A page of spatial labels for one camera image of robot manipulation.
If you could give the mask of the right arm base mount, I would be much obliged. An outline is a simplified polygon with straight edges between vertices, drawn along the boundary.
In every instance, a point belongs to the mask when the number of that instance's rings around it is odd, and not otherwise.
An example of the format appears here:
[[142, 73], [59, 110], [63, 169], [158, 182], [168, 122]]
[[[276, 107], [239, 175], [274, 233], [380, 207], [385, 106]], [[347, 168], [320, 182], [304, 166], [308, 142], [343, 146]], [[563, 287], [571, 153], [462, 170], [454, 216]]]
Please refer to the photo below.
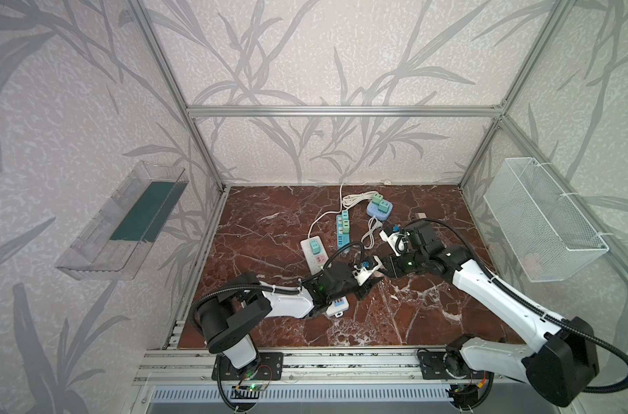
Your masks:
[[419, 348], [416, 356], [424, 380], [475, 383], [486, 379], [486, 372], [470, 369], [459, 357], [450, 355], [445, 350]]

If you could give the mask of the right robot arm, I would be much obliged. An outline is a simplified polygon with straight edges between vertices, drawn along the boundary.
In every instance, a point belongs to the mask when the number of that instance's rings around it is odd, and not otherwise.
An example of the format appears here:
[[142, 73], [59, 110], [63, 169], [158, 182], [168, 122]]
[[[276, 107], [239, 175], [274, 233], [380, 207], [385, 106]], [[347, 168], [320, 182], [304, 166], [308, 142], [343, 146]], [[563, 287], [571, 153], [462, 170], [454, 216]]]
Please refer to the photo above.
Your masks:
[[[392, 250], [386, 275], [397, 279], [432, 274], [479, 301], [510, 326], [521, 345], [462, 336], [448, 354], [473, 371], [499, 374], [530, 385], [548, 403], [569, 406], [581, 393], [610, 394], [628, 389], [628, 355], [597, 338], [580, 317], [565, 319], [506, 284], [486, 268], [458, 229], [432, 218], [405, 227], [385, 224], [380, 233]], [[593, 386], [600, 372], [597, 350], [615, 355], [627, 367], [623, 379]]]

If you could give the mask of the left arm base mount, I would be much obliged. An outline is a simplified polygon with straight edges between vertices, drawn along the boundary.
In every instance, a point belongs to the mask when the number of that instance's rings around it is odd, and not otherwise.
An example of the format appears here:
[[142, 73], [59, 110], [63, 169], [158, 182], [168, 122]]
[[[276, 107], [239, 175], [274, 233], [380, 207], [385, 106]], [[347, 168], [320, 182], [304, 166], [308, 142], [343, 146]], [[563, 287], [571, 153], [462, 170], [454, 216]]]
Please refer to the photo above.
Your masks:
[[285, 354], [260, 352], [243, 368], [235, 367], [226, 355], [219, 355], [213, 367], [212, 379], [217, 381], [278, 381], [281, 379]]

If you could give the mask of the light blue square power socket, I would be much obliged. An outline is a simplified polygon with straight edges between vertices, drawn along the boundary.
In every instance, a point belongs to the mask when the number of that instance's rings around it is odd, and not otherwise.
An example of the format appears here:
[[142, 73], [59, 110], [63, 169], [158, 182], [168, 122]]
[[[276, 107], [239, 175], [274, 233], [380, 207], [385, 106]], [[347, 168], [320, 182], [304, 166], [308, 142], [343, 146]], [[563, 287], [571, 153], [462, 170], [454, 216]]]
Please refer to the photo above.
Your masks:
[[369, 217], [376, 217], [381, 222], [386, 221], [392, 211], [393, 204], [387, 200], [382, 200], [378, 204], [370, 202], [367, 205], [367, 215], [369, 215]]

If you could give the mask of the light green usb adapter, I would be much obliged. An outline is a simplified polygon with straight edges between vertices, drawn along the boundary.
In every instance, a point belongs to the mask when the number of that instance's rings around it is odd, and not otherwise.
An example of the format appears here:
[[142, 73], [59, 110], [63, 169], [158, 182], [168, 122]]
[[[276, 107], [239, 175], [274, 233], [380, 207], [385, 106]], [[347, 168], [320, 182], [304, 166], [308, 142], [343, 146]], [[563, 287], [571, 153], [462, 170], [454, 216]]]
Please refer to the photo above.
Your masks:
[[373, 204], [380, 205], [383, 202], [383, 200], [384, 200], [384, 197], [381, 194], [375, 193], [374, 195], [372, 195], [371, 202]]

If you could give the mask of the teal power strip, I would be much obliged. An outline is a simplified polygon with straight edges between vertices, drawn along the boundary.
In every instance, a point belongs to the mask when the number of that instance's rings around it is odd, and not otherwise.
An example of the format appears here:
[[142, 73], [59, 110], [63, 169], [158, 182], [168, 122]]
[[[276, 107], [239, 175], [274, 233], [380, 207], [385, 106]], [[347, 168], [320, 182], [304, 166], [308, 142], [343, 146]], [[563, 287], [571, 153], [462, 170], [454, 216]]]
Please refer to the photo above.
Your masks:
[[344, 233], [342, 231], [342, 225], [341, 225], [342, 221], [343, 221], [343, 218], [341, 214], [338, 214], [336, 216], [336, 243], [337, 243], [338, 249], [350, 243], [350, 234], [349, 234], [350, 231], [348, 233]]

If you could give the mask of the teal green usb adapter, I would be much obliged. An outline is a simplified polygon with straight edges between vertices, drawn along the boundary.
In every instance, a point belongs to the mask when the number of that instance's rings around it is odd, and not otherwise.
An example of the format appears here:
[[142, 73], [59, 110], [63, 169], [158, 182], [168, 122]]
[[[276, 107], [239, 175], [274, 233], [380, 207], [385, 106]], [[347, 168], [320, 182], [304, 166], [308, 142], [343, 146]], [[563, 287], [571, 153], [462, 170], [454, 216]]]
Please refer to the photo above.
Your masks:
[[388, 212], [390, 211], [392, 208], [392, 204], [390, 202], [388, 202], [387, 200], [383, 200], [383, 202], [378, 205], [378, 209], [381, 212]]

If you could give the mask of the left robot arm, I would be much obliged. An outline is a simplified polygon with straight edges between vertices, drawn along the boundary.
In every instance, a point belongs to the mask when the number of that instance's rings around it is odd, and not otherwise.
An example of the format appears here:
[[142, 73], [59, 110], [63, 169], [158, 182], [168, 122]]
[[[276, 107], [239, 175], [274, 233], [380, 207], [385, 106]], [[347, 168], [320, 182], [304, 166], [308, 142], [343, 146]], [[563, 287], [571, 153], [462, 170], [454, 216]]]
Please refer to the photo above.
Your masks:
[[365, 298], [382, 281], [376, 273], [383, 268], [376, 256], [360, 265], [329, 262], [296, 287], [268, 284], [247, 272], [198, 299], [187, 322], [212, 355], [225, 357], [236, 372], [248, 376], [261, 364], [250, 333], [263, 320], [341, 315], [348, 308], [347, 296]]

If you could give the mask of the white long power strip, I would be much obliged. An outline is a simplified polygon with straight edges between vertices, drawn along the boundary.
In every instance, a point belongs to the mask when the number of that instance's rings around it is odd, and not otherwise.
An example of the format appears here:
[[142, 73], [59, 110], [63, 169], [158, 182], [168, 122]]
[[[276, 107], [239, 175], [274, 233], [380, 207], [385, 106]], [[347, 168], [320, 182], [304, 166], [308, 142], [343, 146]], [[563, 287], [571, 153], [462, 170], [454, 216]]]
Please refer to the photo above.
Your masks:
[[[322, 251], [320, 255], [313, 255], [310, 250], [310, 239], [317, 239], [319, 241]], [[310, 237], [304, 239], [300, 242], [301, 248], [303, 250], [303, 254], [305, 255], [305, 260], [310, 269], [310, 274], [315, 275], [319, 273], [323, 269], [324, 263], [328, 260], [329, 256], [325, 247], [323, 246], [322, 240], [319, 236]], [[326, 310], [325, 314], [328, 318], [340, 318], [343, 316], [344, 312], [349, 309], [348, 299], [346, 297], [336, 299], [332, 305]]]

